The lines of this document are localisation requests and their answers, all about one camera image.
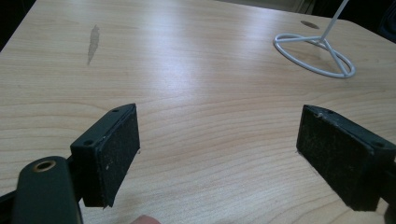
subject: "table surface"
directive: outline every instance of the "table surface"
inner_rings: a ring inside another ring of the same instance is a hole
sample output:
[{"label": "table surface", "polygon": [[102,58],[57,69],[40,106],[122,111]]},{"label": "table surface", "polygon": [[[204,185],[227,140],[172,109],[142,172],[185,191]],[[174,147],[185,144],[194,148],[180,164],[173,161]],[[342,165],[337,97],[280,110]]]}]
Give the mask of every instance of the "table surface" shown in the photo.
[{"label": "table surface", "polygon": [[[37,0],[0,54],[0,193],[30,161],[68,157],[108,110],[136,103],[141,153],[113,208],[82,205],[85,223],[383,223],[385,202],[353,212],[296,153],[303,105],[396,142],[396,45],[338,21],[328,40],[356,65],[348,79],[273,46],[329,21],[206,0]],[[323,49],[285,48],[337,69]]]}]

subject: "clamp jaw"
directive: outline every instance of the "clamp jaw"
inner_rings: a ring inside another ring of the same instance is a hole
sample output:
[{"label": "clamp jaw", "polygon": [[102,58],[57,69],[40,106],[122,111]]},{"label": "clamp jaw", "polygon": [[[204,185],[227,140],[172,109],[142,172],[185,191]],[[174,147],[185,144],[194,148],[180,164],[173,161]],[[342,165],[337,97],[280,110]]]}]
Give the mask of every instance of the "clamp jaw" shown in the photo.
[{"label": "clamp jaw", "polygon": [[396,146],[326,108],[305,105],[297,148],[344,203],[375,211],[379,199],[396,211]]},{"label": "clamp jaw", "polygon": [[0,197],[0,224],[82,223],[78,201],[112,206],[140,148],[135,104],[107,112],[71,146],[72,156],[25,166],[15,191]]}]

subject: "dark floor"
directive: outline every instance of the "dark floor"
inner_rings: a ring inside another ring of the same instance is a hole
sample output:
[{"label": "dark floor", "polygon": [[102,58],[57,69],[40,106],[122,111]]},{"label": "dark floor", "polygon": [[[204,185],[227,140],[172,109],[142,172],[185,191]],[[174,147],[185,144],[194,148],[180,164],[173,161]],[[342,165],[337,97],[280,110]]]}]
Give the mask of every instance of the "dark floor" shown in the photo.
[{"label": "dark floor", "polygon": [[[343,0],[317,0],[313,15],[332,17]],[[339,19],[382,35],[396,43],[396,0],[350,0]]]},{"label": "dark floor", "polygon": [[34,3],[35,0],[0,0],[0,51]]}]

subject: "fingertip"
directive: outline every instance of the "fingertip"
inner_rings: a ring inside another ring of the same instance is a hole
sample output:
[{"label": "fingertip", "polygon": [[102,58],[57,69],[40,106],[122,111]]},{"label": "fingertip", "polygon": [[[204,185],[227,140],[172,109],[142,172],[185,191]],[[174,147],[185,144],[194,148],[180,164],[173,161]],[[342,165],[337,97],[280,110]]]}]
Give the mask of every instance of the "fingertip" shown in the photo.
[{"label": "fingertip", "polygon": [[154,217],[149,217],[149,216],[143,215],[143,216],[138,217],[131,224],[161,224],[161,223]]}]

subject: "white cable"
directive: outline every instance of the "white cable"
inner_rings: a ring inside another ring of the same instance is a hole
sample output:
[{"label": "white cable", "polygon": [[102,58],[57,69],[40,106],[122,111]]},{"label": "white cable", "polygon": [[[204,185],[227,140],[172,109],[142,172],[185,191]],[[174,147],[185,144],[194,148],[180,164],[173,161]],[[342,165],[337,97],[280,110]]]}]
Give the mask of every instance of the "white cable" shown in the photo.
[{"label": "white cable", "polygon": [[[348,2],[348,0],[344,0],[343,1],[341,6],[335,12],[334,17],[330,21],[330,24],[328,25],[328,27],[326,28],[326,30],[325,30],[325,32],[323,33],[322,36],[305,37],[305,36],[302,36],[302,35],[294,35],[294,34],[277,35],[275,37],[275,39],[274,39],[274,45],[275,45],[276,49],[279,50],[279,52],[281,54],[283,54],[283,56],[285,56],[286,58],[288,58],[292,62],[297,63],[301,67],[306,68],[308,70],[311,70],[313,72],[319,73],[319,74],[321,74],[323,76],[327,76],[327,77],[352,77],[356,73],[355,66],[352,64],[352,62],[346,56],[342,55],[341,53],[339,53],[338,51],[333,49],[332,46],[329,44],[329,42],[326,40],[326,36],[329,34],[330,30],[334,26],[338,16],[341,14],[341,12],[343,11],[344,7],[347,5],[347,2]],[[329,71],[326,71],[326,70],[323,70],[323,69],[316,68],[316,67],[314,67],[314,66],[312,66],[312,65],[310,65],[308,63],[304,63],[304,62],[296,59],[294,56],[292,56],[287,51],[285,51],[282,48],[282,46],[280,46],[280,43],[301,42],[301,41],[313,44],[315,46],[318,46],[320,48],[323,48],[323,49],[326,49],[327,51],[329,51],[330,54],[332,55],[332,58],[335,60],[335,62],[337,63],[338,67],[340,68],[341,73],[329,72]],[[346,70],[346,68],[344,67],[344,65],[342,64],[342,62],[340,60],[342,60],[348,66],[348,68],[349,68],[348,70],[349,71]]]}]

